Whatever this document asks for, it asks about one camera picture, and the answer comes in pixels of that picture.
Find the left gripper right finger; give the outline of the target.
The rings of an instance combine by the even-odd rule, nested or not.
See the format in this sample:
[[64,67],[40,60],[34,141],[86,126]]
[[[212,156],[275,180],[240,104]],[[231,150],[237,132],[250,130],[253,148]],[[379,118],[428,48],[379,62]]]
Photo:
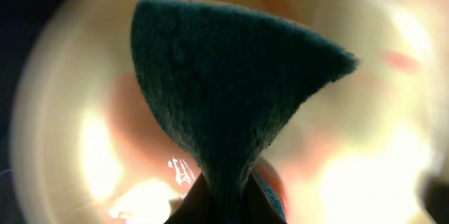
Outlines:
[[253,173],[248,177],[243,194],[243,224],[286,224],[276,212],[268,196]]

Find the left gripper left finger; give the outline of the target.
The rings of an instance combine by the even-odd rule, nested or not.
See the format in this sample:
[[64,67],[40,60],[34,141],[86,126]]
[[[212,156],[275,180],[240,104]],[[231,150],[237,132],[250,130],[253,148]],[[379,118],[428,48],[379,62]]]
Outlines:
[[208,224],[213,220],[213,215],[213,194],[201,173],[164,224]]

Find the yellow plate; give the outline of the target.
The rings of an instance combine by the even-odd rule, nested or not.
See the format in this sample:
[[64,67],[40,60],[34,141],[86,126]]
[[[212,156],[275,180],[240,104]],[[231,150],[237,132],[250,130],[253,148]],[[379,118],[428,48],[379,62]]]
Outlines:
[[[68,0],[15,98],[11,166],[28,223],[162,223],[199,169],[133,76],[138,0]],[[430,223],[448,179],[448,0],[212,0],[302,23],[358,69],[305,103],[263,153],[289,223]]]

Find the green scouring sponge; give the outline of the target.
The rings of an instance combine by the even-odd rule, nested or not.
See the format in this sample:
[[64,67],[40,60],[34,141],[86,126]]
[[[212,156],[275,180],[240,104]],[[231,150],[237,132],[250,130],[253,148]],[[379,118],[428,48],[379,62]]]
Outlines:
[[141,0],[130,47],[135,74],[163,131],[196,160],[216,223],[241,223],[255,160],[356,57],[283,18],[223,4]]

